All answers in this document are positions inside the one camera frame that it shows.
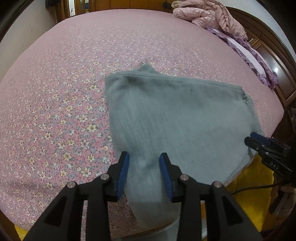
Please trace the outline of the grey fleece pants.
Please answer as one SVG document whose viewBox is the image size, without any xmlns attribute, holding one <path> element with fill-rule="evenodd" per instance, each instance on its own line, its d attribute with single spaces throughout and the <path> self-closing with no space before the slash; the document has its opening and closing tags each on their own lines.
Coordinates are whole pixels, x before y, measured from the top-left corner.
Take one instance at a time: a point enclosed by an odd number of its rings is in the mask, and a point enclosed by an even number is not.
<svg viewBox="0 0 296 241">
<path fill-rule="evenodd" d="M 149 64 L 109 75 L 105 96 L 115 154 L 130 156 L 125 195 L 146 228 L 166 225 L 180 214 L 180 205 L 164 190 L 162 153 L 200 183 L 227 183 L 255 154 L 244 139 L 264 133 L 241 87 L 168 76 Z"/>
</svg>

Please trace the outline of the wooden bedroom door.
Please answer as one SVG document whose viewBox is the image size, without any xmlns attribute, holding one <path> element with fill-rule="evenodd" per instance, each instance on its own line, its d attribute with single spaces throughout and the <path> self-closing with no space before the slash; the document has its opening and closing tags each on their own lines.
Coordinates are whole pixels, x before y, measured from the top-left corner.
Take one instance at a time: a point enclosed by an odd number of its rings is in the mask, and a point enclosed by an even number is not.
<svg viewBox="0 0 296 241">
<path fill-rule="evenodd" d="M 60 0 L 55 4 L 57 22 L 76 15 L 75 0 Z"/>
</svg>

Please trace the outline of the dark wooden headboard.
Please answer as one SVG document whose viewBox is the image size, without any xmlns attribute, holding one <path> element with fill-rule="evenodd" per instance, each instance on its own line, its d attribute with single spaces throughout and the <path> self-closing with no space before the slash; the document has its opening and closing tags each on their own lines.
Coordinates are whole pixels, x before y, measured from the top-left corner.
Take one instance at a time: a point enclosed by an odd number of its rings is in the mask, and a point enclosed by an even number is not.
<svg viewBox="0 0 296 241">
<path fill-rule="evenodd" d="M 284 107 L 295 105 L 295 61 L 279 36 L 257 17 L 240 9 L 228 8 L 245 28 L 248 42 L 278 76 L 276 94 Z"/>
</svg>

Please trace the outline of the purple ruffled pillow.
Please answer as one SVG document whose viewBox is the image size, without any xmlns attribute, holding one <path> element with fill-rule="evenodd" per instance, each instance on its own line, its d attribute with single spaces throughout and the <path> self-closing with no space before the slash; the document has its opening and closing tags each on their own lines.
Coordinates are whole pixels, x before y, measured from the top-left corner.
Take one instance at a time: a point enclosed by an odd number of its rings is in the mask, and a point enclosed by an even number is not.
<svg viewBox="0 0 296 241">
<path fill-rule="evenodd" d="M 253 49 L 247 41 L 212 27 L 206 27 L 206 30 L 224 41 L 247 63 L 264 85 L 275 90 L 278 85 L 277 74 L 267 65 L 264 58 Z"/>
</svg>

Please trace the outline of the pink floral bed sheet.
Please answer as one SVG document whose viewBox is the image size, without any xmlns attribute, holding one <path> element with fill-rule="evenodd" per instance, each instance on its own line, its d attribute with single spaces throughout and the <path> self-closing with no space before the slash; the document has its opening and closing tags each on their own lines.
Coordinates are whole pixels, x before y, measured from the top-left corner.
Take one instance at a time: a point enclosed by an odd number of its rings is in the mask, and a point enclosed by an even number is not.
<svg viewBox="0 0 296 241">
<path fill-rule="evenodd" d="M 91 181 L 115 161 L 104 80 L 144 63 L 241 86 L 267 135 L 283 117 L 276 93 L 203 28 L 140 9 L 69 18 L 39 37 L 1 82 L 1 211 L 13 224 L 29 230 L 69 181 Z"/>
</svg>

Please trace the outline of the pink quilted comforter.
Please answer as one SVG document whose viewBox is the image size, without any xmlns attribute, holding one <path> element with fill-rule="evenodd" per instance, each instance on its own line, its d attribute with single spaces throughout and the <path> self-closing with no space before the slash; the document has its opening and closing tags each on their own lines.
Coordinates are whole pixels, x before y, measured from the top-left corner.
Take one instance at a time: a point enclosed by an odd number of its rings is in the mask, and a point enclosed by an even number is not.
<svg viewBox="0 0 296 241">
<path fill-rule="evenodd" d="M 171 3 L 173 16 L 190 21 L 202 28 L 212 27 L 229 35 L 248 40 L 247 33 L 239 21 L 218 1 L 192 0 Z"/>
</svg>

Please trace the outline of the wooden wardrobe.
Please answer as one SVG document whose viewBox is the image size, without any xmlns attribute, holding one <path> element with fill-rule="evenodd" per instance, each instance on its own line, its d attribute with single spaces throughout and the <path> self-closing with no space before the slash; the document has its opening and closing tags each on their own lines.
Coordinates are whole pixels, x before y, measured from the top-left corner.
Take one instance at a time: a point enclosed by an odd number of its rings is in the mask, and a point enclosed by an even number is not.
<svg viewBox="0 0 296 241">
<path fill-rule="evenodd" d="M 173 1 L 162 0 L 96 0 L 89 1 L 90 11 L 104 11 L 109 9 L 149 9 L 154 11 L 172 12 Z"/>
</svg>

